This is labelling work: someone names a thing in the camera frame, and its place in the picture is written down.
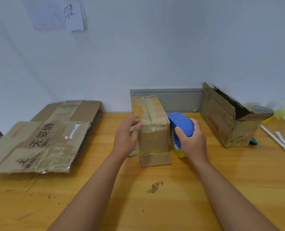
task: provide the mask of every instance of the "flattened cardboard box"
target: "flattened cardboard box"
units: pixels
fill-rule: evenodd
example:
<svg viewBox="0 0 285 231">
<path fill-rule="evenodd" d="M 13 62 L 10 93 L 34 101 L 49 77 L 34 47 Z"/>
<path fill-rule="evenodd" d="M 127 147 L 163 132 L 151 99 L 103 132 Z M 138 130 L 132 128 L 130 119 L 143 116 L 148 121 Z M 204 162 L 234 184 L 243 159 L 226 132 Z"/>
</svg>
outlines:
<svg viewBox="0 0 285 231">
<path fill-rule="evenodd" d="M 100 101 L 48 104 L 30 122 L 17 122 L 0 139 L 0 173 L 69 172 L 101 115 Z"/>
<path fill-rule="evenodd" d="M 255 114 L 222 90 L 203 84 L 199 112 L 224 147 L 247 146 L 272 114 Z"/>
<path fill-rule="evenodd" d="M 168 154 L 170 122 L 158 97 L 133 97 L 132 107 L 134 114 L 139 115 L 142 128 L 138 149 L 130 156 L 140 155 L 143 167 L 171 164 Z"/>
</svg>

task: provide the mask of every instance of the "person's right arm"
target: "person's right arm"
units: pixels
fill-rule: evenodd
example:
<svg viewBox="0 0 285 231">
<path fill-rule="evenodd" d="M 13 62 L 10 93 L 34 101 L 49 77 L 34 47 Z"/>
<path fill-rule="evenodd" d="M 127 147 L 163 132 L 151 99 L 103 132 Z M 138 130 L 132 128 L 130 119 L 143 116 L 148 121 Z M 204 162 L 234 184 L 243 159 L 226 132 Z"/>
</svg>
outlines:
<svg viewBox="0 0 285 231">
<path fill-rule="evenodd" d="M 245 198 L 207 158 L 206 137 L 193 118 L 194 134 L 187 137 L 179 128 L 175 132 L 181 149 L 190 159 L 201 180 L 206 195 L 225 231 L 279 231 L 251 202 Z"/>
</svg>

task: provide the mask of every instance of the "person's left hand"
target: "person's left hand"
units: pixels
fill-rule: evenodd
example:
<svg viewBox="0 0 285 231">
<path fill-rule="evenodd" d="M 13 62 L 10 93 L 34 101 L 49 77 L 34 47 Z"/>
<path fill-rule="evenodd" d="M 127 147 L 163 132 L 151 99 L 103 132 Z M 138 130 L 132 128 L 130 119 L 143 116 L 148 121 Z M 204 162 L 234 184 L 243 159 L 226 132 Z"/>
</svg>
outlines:
<svg viewBox="0 0 285 231">
<path fill-rule="evenodd" d="M 138 133 L 142 127 L 139 123 L 140 119 L 138 115 L 126 118 L 122 124 L 118 127 L 114 140 L 113 154 L 126 158 L 136 147 L 138 140 Z M 136 125 L 132 134 L 130 133 L 130 127 Z"/>
</svg>

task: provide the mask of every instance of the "table surface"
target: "table surface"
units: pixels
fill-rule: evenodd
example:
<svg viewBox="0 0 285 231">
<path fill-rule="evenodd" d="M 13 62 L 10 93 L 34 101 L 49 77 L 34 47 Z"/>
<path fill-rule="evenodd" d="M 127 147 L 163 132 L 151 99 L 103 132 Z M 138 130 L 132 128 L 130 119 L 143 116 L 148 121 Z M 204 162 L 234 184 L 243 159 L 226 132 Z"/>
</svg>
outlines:
<svg viewBox="0 0 285 231">
<path fill-rule="evenodd" d="M 110 153 L 117 127 L 130 113 L 106 113 L 69 174 L 0 174 L 0 231 L 46 230 Z M 258 146 L 224 148 L 199 113 L 211 163 L 285 231 L 285 151 L 260 128 Z M 285 138 L 285 122 L 264 125 Z M 222 230 L 188 159 L 170 150 L 171 165 L 142 168 L 125 160 L 101 230 Z M 155 193 L 148 193 L 159 183 Z"/>
</svg>

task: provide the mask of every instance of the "hand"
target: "hand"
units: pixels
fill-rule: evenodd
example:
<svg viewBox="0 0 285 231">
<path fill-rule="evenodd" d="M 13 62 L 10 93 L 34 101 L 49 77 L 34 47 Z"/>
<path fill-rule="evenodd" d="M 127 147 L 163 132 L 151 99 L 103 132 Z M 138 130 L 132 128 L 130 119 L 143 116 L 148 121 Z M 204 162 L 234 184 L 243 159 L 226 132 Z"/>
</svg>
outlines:
<svg viewBox="0 0 285 231">
<path fill-rule="evenodd" d="M 131 134 L 130 127 L 133 125 L 136 126 Z M 141 127 L 142 124 L 137 114 L 126 118 L 116 131 L 112 153 L 126 158 L 136 147 Z"/>
<path fill-rule="evenodd" d="M 206 137 L 202 134 L 200 123 L 194 118 L 191 118 L 191 121 L 195 129 L 191 137 L 187 137 L 179 127 L 175 128 L 181 142 L 181 149 L 193 164 L 207 163 Z"/>
</svg>

